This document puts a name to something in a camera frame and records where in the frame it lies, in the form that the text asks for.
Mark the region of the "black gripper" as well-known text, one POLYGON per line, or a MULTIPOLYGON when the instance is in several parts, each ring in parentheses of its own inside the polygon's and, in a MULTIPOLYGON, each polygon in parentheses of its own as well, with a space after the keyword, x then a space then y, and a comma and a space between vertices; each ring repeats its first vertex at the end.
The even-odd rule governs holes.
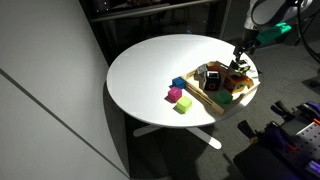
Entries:
POLYGON ((248 52, 250 55, 253 55, 256 48, 261 44, 261 42, 257 39, 254 40, 242 40, 241 42, 238 42, 235 45, 233 55, 235 56, 235 61, 232 60, 230 62, 229 67, 238 70, 239 69, 239 64, 237 62, 240 61, 241 56, 245 53, 248 52))

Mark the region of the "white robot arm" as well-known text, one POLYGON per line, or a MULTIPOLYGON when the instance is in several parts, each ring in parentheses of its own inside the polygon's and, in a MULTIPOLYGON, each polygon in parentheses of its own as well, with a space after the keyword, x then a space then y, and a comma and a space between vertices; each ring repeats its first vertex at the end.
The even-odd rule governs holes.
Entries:
POLYGON ((253 53, 255 49, 288 33, 291 26, 286 23, 299 17, 307 10, 313 0, 251 0, 244 23, 242 39, 235 45, 235 59, 231 64, 238 71, 247 71, 248 61, 242 59, 244 52, 253 53))

